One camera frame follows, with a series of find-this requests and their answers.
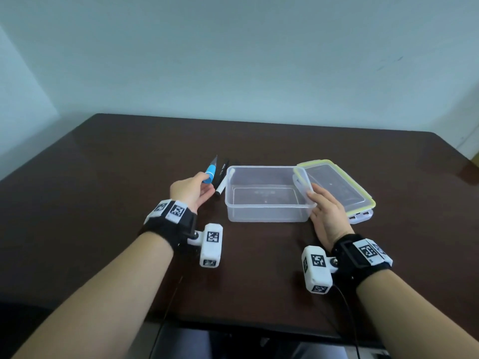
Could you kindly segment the person's left hand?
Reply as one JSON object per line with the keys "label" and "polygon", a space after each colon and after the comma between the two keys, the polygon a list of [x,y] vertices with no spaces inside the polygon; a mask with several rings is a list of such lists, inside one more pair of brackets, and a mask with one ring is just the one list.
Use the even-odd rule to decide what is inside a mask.
{"label": "person's left hand", "polygon": [[200,207],[195,206],[195,201],[199,195],[200,186],[207,185],[202,182],[206,178],[206,173],[198,172],[193,177],[175,181],[170,187],[170,198],[186,204],[191,212],[197,214]]}

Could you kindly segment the black left wristband with markers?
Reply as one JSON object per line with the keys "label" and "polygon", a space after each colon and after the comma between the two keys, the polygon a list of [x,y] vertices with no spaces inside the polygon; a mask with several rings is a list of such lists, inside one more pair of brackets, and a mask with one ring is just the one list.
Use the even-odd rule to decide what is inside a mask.
{"label": "black left wristband with markers", "polygon": [[196,239],[197,214],[188,205],[173,199],[162,200],[146,217],[138,236],[154,233],[168,242],[173,251],[187,244],[188,239]]}

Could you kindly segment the white marker with black cap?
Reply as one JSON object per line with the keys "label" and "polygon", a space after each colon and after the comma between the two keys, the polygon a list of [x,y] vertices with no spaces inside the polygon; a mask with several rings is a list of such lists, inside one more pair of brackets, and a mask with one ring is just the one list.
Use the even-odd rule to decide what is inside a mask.
{"label": "white marker with black cap", "polygon": [[228,170],[229,170],[229,167],[226,168],[226,170],[224,170],[224,173],[221,176],[221,181],[220,181],[218,187],[215,190],[214,195],[217,196],[217,197],[221,196],[221,194],[224,192],[224,189],[225,189],[226,183],[227,183]]}

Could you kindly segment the person's left forearm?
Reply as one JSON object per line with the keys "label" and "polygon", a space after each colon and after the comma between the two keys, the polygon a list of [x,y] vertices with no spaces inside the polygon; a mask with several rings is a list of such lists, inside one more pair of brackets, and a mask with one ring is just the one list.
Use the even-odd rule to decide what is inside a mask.
{"label": "person's left forearm", "polygon": [[140,235],[43,321],[11,359],[121,359],[153,303],[174,252]]}

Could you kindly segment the blue pen with grey tip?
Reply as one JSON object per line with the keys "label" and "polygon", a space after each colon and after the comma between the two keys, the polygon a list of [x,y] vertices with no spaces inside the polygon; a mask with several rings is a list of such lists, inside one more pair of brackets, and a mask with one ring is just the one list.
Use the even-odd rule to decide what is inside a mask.
{"label": "blue pen with grey tip", "polygon": [[216,155],[214,159],[208,165],[208,168],[205,171],[205,173],[207,174],[207,178],[202,181],[203,183],[211,184],[213,182],[215,174],[216,174],[217,163],[218,163],[218,155]]}

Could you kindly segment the clear lid with yellow-green rim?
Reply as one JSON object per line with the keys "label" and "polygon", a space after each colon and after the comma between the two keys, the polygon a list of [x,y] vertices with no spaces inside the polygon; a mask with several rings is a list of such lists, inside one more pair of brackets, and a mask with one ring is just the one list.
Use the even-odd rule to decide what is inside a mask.
{"label": "clear lid with yellow-green rim", "polygon": [[350,224],[368,221],[374,214],[376,203],[354,179],[330,160],[313,160],[299,163],[294,169],[294,184],[297,188],[306,185],[304,169],[310,183],[326,189],[345,208]]}

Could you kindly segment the person's right forearm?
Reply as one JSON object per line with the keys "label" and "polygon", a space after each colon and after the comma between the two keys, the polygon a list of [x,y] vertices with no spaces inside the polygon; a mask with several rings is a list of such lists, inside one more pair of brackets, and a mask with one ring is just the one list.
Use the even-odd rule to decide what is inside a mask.
{"label": "person's right forearm", "polygon": [[375,272],[356,293],[392,359],[479,359],[479,342],[393,271]]}

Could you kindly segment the person's right hand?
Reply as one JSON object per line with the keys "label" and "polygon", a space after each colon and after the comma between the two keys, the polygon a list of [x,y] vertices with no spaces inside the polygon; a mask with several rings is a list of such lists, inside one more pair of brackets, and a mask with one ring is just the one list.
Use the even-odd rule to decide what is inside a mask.
{"label": "person's right hand", "polygon": [[316,235],[328,252],[332,251],[335,243],[345,235],[355,234],[343,205],[326,189],[318,184],[311,184],[312,191],[307,195],[316,207],[310,214]]}

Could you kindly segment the black wristband with markers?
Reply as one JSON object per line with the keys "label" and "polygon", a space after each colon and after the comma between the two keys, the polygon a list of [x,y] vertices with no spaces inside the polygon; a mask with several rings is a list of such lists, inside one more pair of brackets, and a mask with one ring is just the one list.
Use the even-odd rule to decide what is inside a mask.
{"label": "black wristband with markers", "polygon": [[392,258],[379,245],[360,234],[347,234],[336,241],[331,253],[338,260],[337,273],[357,289],[374,273],[391,270]]}
{"label": "black wristband with markers", "polygon": [[173,199],[162,200],[146,217],[138,236],[154,233],[168,242],[173,251],[187,244],[188,239],[196,239],[197,214],[188,205]]}

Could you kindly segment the black right wristband with markers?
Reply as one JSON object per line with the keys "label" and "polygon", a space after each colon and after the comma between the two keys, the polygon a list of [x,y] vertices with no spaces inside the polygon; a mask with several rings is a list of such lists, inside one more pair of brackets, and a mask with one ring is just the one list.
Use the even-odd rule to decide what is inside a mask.
{"label": "black right wristband with markers", "polygon": [[360,234],[347,234],[336,241],[331,253],[338,260],[337,273],[357,289],[374,273],[391,270],[392,258],[379,245]]}

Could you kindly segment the clear plastic container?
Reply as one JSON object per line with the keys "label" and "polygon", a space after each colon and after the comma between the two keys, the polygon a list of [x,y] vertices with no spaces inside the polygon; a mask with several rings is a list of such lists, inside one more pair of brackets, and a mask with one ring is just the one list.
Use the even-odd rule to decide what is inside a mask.
{"label": "clear plastic container", "polygon": [[297,188],[293,166],[230,166],[224,189],[228,218],[239,223],[302,223],[316,206],[311,183]]}

